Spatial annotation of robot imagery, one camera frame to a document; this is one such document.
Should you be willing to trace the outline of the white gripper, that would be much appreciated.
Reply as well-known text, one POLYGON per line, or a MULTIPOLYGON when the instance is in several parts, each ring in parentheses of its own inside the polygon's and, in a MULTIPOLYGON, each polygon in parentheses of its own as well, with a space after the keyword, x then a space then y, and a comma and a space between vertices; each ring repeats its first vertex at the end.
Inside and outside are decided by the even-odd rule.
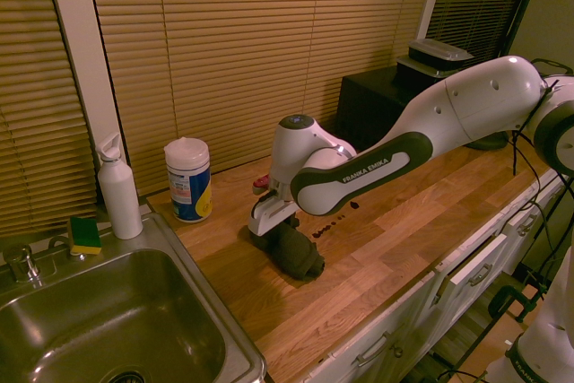
POLYGON ((267 193, 253 206, 248 229, 257 236, 263 236, 298 210, 295 202, 285 201, 276 193, 267 193))

